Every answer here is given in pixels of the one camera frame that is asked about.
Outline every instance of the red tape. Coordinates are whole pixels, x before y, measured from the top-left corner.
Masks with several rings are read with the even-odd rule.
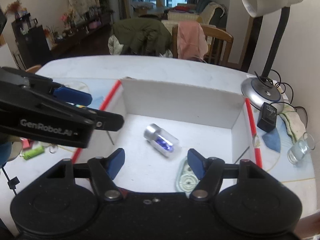
[[[99,110],[101,111],[104,111],[110,101],[112,100],[113,96],[115,95],[115,93],[117,92],[118,88],[121,86],[121,81],[120,80],[117,80],[116,83],[113,85],[113,87],[111,88],[109,94],[106,96],[105,100],[103,101],[103,103],[101,104]],[[72,160],[72,163],[76,163],[77,159],[79,158],[80,154],[82,152],[82,148],[78,148],[75,150],[71,160]]]
[[[249,116],[249,123],[250,123],[250,130],[252,137],[257,134],[256,125],[254,123],[254,117],[251,109],[250,100],[248,98],[245,99],[245,104],[247,106],[248,116]],[[254,155],[256,158],[256,164],[262,168],[262,158],[261,158],[261,151],[259,148],[254,149]]]

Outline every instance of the white cardboard box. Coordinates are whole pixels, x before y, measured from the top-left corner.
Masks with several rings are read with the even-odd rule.
[[[87,149],[78,149],[73,161],[85,163],[96,156],[125,150],[125,163],[114,182],[137,192],[175,192],[181,161],[190,148],[204,157],[234,163],[242,158],[261,165],[260,150],[250,103],[243,95],[197,86],[123,79],[116,81],[101,110],[124,116],[118,132],[96,130]],[[155,123],[175,136],[182,150],[173,159],[159,154],[143,137]],[[224,180],[221,189],[234,184]]]

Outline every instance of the pink cloth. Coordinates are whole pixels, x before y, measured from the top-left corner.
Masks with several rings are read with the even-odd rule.
[[[203,59],[208,52],[208,44],[201,25],[196,21],[181,21],[177,36],[178,58]]]

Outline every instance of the glass vial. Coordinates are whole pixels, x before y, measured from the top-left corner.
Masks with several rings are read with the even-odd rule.
[[[154,123],[147,126],[143,136],[166,157],[170,157],[179,148],[179,140]]]

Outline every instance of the box flap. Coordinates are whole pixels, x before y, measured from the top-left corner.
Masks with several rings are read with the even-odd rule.
[[[123,79],[129,114],[231,129],[245,97],[221,90],[167,82]]]

